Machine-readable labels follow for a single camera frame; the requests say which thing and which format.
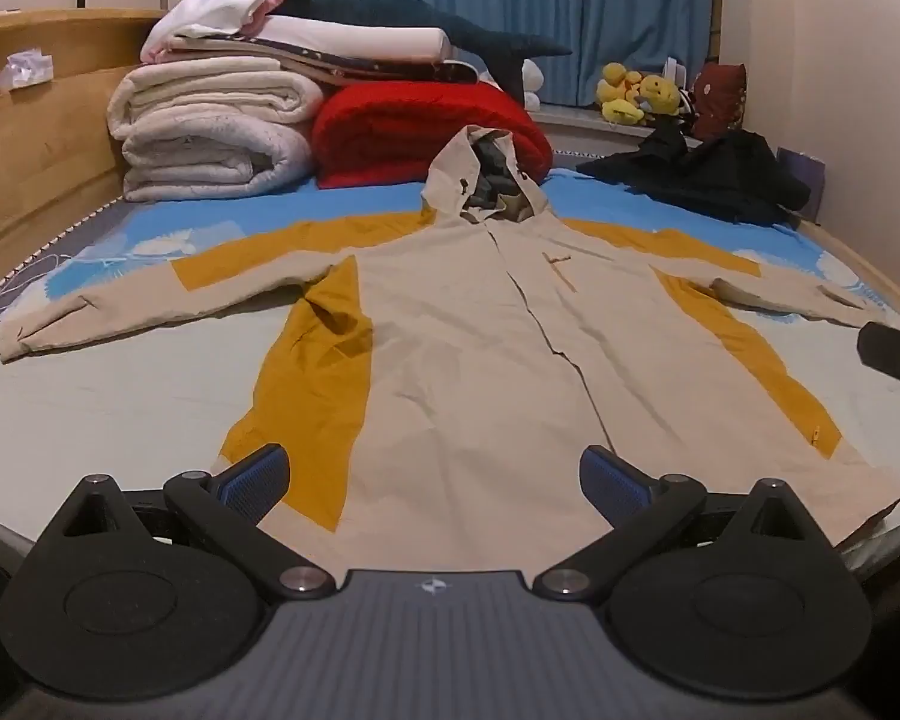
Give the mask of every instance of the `jacket collar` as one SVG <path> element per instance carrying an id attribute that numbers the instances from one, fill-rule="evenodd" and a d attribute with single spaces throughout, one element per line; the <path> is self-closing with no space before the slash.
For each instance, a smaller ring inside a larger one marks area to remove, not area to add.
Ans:
<path id="1" fill-rule="evenodd" d="M 480 176 L 480 161 L 471 148 L 480 138 L 490 136 L 506 157 L 506 166 L 520 187 L 521 196 L 500 199 L 495 209 L 464 208 L 473 194 Z M 488 129 L 468 124 L 444 146 L 430 165 L 427 185 L 423 188 L 423 201 L 436 211 L 450 215 L 462 215 L 474 223 L 499 215 L 524 220 L 540 215 L 550 207 L 543 190 L 525 172 L 517 167 L 514 137 L 503 129 Z"/>

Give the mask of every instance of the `plastic bag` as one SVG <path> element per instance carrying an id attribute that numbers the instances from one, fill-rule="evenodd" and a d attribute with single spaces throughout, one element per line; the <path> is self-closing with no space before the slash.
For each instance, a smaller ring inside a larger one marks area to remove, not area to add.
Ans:
<path id="1" fill-rule="evenodd" d="M 44 56 L 39 49 L 12 53 L 0 71 L 0 91 L 20 89 L 53 80 L 53 57 Z"/>

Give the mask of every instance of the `shark plush toy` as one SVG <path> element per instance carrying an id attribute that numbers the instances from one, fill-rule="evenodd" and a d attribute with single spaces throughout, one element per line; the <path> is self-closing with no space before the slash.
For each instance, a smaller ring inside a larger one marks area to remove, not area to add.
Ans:
<path id="1" fill-rule="evenodd" d="M 571 53 L 549 38 L 483 29 L 423 0 L 285 0 L 274 14 L 360 26 L 437 26 L 458 49 L 475 53 L 511 98 L 523 105 L 523 60 Z"/>

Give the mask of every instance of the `mattress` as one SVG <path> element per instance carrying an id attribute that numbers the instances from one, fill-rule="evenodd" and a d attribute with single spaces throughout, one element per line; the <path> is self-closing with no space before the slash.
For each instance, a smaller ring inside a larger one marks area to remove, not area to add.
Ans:
<path id="1" fill-rule="evenodd" d="M 251 199 L 132 210 L 117 203 L 69 234 L 67 253 L 52 247 L 29 263 L 0 308 L 30 311 L 84 285 L 295 221 L 418 210 L 421 188 L 413 183 L 318 190 L 307 182 Z M 711 220 L 571 170 L 553 170 L 543 188 L 564 218 L 677 228 L 883 303 L 847 266 L 793 230 Z M 226 430 L 250 405 L 263 356 L 287 311 L 285 299 L 259 298 L 225 316 L 157 328 L 79 354 L 0 365 L 0 523 L 36 538 L 89 473 L 110 473 L 129 490 L 157 487 L 187 469 L 218 470 Z M 900 316 L 888 311 L 890 322 L 900 326 Z M 767 339 L 870 464 L 900 476 L 900 383 L 857 361 L 855 329 L 792 314 L 733 312 Z M 261 527 L 281 531 L 282 509 Z M 845 549 L 848 564 L 861 574 L 899 553 L 900 504 L 865 541 Z"/>

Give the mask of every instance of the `black device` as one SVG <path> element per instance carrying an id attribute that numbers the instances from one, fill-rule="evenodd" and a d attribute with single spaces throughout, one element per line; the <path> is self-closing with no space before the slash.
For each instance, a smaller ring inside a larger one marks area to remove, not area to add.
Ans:
<path id="1" fill-rule="evenodd" d="M 839 685 L 868 602 L 788 485 L 711 494 L 601 447 L 580 476 L 614 529 L 531 587 L 370 570 L 338 587 L 255 527 L 288 490 L 274 445 L 146 493 L 86 477 L 2 594 L 23 683 L 0 718 L 866 716 Z"/>
<path id="2" fill-rule="evenodd" d="M 900 381 L 900 330 L 868 322 L 857 335 L 860 362 Z"/>

